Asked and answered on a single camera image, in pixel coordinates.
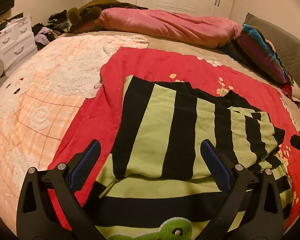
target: fur pom-pom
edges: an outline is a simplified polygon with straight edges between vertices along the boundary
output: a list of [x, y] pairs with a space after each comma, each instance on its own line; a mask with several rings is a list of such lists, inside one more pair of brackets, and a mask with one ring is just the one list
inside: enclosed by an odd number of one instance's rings
[[74, 26], [79, 25], [82, 20], [78, 8], [71, 8], [68, 10], [67, 18]]

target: blue gripper pad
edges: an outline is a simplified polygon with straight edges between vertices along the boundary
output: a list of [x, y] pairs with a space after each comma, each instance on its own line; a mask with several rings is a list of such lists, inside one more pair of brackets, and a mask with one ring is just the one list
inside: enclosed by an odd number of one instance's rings
[[231, 191], [231, 174], [209, 140], [202, 141], [200, 153], [219, 190], [229, 194]]
[[92, 168], [100, 156], [101, 145], [99, 141], [94, 140], [89, 146], [85, 149], [83, 158], [71, 173], [69, 188], [73, 192], [82, 189], [83, 184], [86, 182]]

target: drawer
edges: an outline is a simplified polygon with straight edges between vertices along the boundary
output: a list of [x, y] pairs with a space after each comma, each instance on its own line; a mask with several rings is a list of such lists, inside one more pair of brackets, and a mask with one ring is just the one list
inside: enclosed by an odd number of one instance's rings
[[31, 32], [21, 41], [18, 41], [11, 49], [5, 53], [0, 54], [0, 59], [4, 62], [4, 69], [6, 70], [15, 62], [23, 58], [30, 48], [35, 47], [34, 36]]
[[22, 18], [22, 20], [16, 22], [15, 34], [17, 40], [22, 39], [24, 36], [27, 36], [31, 32], [31, 20], [29, 17]]
[[7, 51], [16, 43], [16, 34], [14, 25], [11, 25], [0, 31], [0, 53]]
[[26, 51], [26, 55], [22, 58], [19, 58], [18, 61], [13, 63], [7, 70], [5, 70], [5, 75], [10, 77], [13, 72], [15, 72], [24, 62], [26, 62], [28, 59], [30, 59], [34, 54], [38, 52], [37, 46], [30, 48], [28, 51]]
[[169, 8], [169, 7], [164, 7], [164, 6], [157, 6], [157, 10], [167, 11], [167, 12], [175, 13], [175, 14], [183, 13], [183, 14], [187, 14], [189, 16], [194, 15], [194, 13], [191, 13], [191, 12], [186, 12], [186, 11], [182, 11], [180, 9]]

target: red blanket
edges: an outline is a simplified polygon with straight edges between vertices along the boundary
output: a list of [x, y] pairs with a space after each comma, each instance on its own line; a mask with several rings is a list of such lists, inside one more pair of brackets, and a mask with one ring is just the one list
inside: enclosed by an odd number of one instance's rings
[[[83, 189], [75, 193], [79, 203], [84, 205], [119, 129], [123, 83], [124, 78], [129, 75], [152, 82], [188, 81], [193, 88], [199, 88], [215, 96], [231, 89], [246, 98], [251, 105], [268, 112], [271, 122], [286, 131], [281, 149], [282, 154], [283, 150], [288, 152], [283, 154], [283, 157], [286, 158], [286, 164], [289, 164], [288, 173], [293, 180], [292, 192], [296, 192], [298, 197], [298, 201], [294, 201], [287, 224], [290, 225], [300, 212], [300, 151], [292, 148], [290, 137], [300, 133], [296, 131], [276, 89], [229, 67], [217, 65], [220, 64], [208, 63], [195, 56], [184, 56], [174, 52], [120, 48], [102, 67], [100, 75], [104, 85], [95, 98], [87, 99], [81, 106], [49, 169], [56, 167], [58, 163], [67, 163], [74, 154], [82, 152], [91, 140], [100, 141], [101, 156]], [[69, 228], [55, 195], [51, 194], [51, 198], [62, 225]]]

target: peach blanket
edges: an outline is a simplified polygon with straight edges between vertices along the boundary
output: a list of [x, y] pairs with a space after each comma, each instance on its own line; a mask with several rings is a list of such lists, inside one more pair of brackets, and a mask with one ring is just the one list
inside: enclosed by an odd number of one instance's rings
[[148, 44], [139, 35], [62, 37], [0, 88], [0, 216], [14, 233], [26, 171], [47, 169], [83, 101], [101, 86], [101, 66], [121, 46]]

